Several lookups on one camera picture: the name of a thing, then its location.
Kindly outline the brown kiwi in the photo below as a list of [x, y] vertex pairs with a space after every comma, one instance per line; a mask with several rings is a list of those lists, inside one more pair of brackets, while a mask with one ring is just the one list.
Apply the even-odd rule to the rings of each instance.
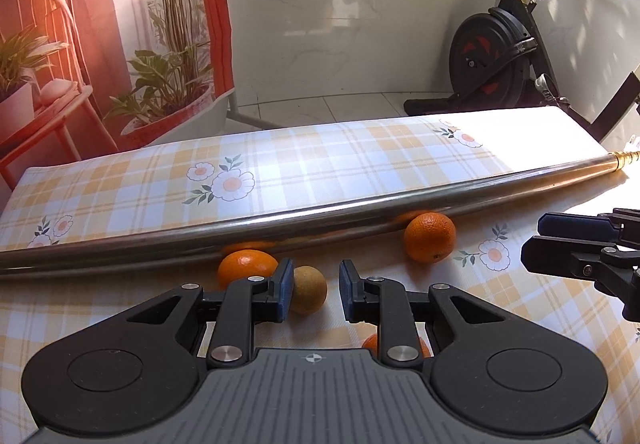
[[328, 283], [323, 274], [310, 265], [302, 265], [294, 270], [294, 289], [291, 310], [300, 315], [318, 312], [328, 294]]

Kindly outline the long metal pole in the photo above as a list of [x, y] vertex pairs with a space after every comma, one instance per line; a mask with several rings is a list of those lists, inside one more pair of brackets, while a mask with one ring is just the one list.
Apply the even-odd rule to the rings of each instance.
[[393, 232], [422, 212], [469, 215], [609, 175], [637, 163], [636, 151], [573, 163], [151, 233], [5, 251], [1, 277], [39, 279], [160, 271], [212, 260], [240, 246], [276, 253]]

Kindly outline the plaid floral tablecloth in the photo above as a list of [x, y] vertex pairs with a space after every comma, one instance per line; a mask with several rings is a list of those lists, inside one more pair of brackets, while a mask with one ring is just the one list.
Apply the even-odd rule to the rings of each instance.
[[[557, 108], [330, 123], [146, 147], [25, 171], [1, 203], [1, 246], [50, 247], [415, 190], [599, 157], [605, 148]], [[407, 259], [399, 234], [297, 251], [330, 286], [338, 264], [419, 290], [447, 282], [573, 338], [598, 354], [608, 396], [593, 425], [605, 443], [639, 438], [639, 328], [585, 282], [528, 273], [520, 251], [547, 212], [637, 208], [630, 167], [519, 204], [459, 219], [454, 254]], [[46, 344], [186, 282], [216, 285], [215, 265], [24, 279], [1, 286], [1, 438], [35, 429], [20, 382]]]

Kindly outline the black exercise bike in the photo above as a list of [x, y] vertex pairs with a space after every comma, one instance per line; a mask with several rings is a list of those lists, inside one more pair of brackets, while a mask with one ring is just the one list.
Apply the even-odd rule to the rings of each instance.
[[639, 76], [629, 74], [593, 121], [570, 106], [556, 86], [551, 60], [534, 10], [543, 0], [499, 0], [469, 16], [451, 40], [448, 68], [452, 94], [409, 99], [409, 116], [557, 106], [594, 140], [601, 141], [631, 108], [639, 107]]

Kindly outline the printed room backdrop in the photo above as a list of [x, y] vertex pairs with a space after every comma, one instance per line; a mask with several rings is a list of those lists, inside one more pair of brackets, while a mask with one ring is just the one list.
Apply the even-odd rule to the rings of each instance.
[[224, 128], [227, 0], [1, 0], [1, 190]]

